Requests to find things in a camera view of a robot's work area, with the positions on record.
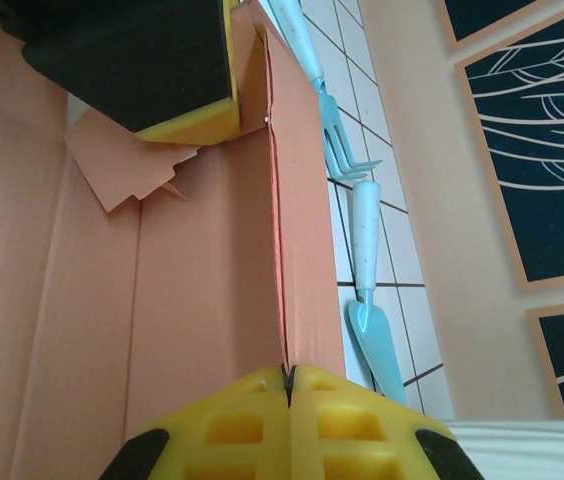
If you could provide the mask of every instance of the cardboard flap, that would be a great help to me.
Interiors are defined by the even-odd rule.
[[[319,102],[300,65],[270,31],[266,49],[287,361],[344,374]]]
[[[89,108],[64,136],[107,212],[130,196],[145,198],[173,178],[173,166],[199,147],[148,143]]]
[[[240,104],[238,136],[263,128],[268,107],[264,44],[250,11],[244,5],[231,12]],[[200,148],[144,142],[93,108],[67,130],[65,140],[107,212],[131,196],[143,199],[164,186],[173,178],[173,166]],[[166,188],[181,193],[177,180]]]

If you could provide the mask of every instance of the white tile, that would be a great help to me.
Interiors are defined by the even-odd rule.
[[[420,379],[420,392],[428,416],[442,421],[455,418],[444,367]]]
[[[311,24],[309,24],[309,33],[313,39],[320,65],[324,70],[327,91],[335,97],[340,107],[358,118],[358,109],[344,53]]]
[[[378,86],[353,63],[349,62],[349,67],[351,68],[358,108],[360,109],[360,120],[369,130],[391,143]]]
[[[406,210],[406,201],[402,192],[400,174],[395,162],[393,148],[371,131],[364,129],[369,160],[382,160],[373,169],[373,178],[380,184],[380,198],[391,205]]]
[[[340,21],[340,28],[342,30],[345,53],[351,57],[367,75],[375,80],[371,52],[369,52],[369,45],[366,41],[364,29],[355,21],[353,16],[340,2],[336,1],[335,5],[338,12],[338,20]]]
[[[397,282],[424,283],[409,216],[386,205],[381,209]]]
[[[353,217],[350,212],[353,212],[353,192],[343,187],[336,187],[338,196],[340,198],[340,207],[342,208],[342,218],[344,219],[344,234],[349,241],[349,249],[352,248],[353,242],[351,239],[351,231],[353,225]],[[376,281],[383,283],[395,283],[393,276],[393,269],[391,268],[391,257],[389,255],[389,248],[387,243],[382,238],[382,225],[380,224],[378,238],[378,262],[376,267]]]
[[[422,411],[422,403],[420,402],[418,382],[413,382],[410,385],[407,385],[404,389],[406,390],[406,406],[416,412],[424,413]]]
[[[327,36],[342,48],[342,37],[333,0],[304,0],[302,10]]]
[[[362,13],[360,13],[358,0],[340,0],[340,2],[346,7],[349,12],[351,12],[351,15],[353,15],[355,19],[360,22],[360,25],[362,25]]]
[[[364,134],[362,133],[362,125],[360,125],[357,121],[353,120],[347,114],[340,112],[340,118],[342,118],[342,125],[344,126],[344,131],[346,132],[346,136],[349,140],[349,144],[351,145],[351,152],[353,153],[353,158],[355,162],[368,162],[369,158],[366,154],[366,145],[364,142]],[[353,186],[355,183],[359,182],[360,180],[371,179],[371,171],[368,170],[366,172],[359,172],[364,173],[365,177],[363,179],[356,179],[356,180],[342,180],[342,183],[347,185]]]
[[[415,377],[413,361],[411,360],[411,350],[406,336],[406,328],[402,319],[402,309],[398,298],[396,287],[377,287],[375,290],[373,303],[380,307],[391,326],[391,336],[393,337],[393,347],[400,366],[402,383]]]
[[[329,203],[331,204],[331,228],[333,230],[333,253],[335,255],[335,272],[338,281],[352,282],[351,263],[349,251],[344,239],[344,229],[340,220],[337,193],[335,185],[329,182]]]
[[[371,370],[369,369],[364,354],[360,349],[355,332],[349,321],[348,306],[355,300],[355,289],[353,287],[338,287],[340,297],[340,320],[342,322],[342,342],[344,347],[344,364],[346,367],[346,378],[363,387],[373,390]]]
[[[400,287],[399,292],[415,373],[419,375],[442,363],[431,308],[424,287]]]

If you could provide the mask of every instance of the light blue trowel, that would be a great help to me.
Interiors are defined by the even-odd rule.
[[[380,185],[372,181],[356,183],[353,186],[353,259],[358,300],[349,304],[349,320],[382,393],[406,404],[391,327],[382,309],[373,305],[379,222]]]

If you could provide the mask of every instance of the black rubber corner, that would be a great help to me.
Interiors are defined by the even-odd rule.
[[[455,440],[426,429],[418,430],[415,436],[440,480],[484,480]]]
[[[169,432],[161,428],[132,438],[106,467],[100,480],[148,480],[168,442]]]
[[[291,397],[293,396],[293,381],[295,380],[295,369],[297,365],[291,367],[289,374],[286,374],[284,365],[282,365],[282,375],[284,377],[284,390],[286,390],[286,399],[289,402],[289,408],[291,408]]]

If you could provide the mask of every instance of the wall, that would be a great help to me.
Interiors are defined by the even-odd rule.
[[[453,66],[564,0],[457,52],[435,0],[360,4],[456,414],[552,417],[525,311],[564,303],[564,288],[518,289]]]

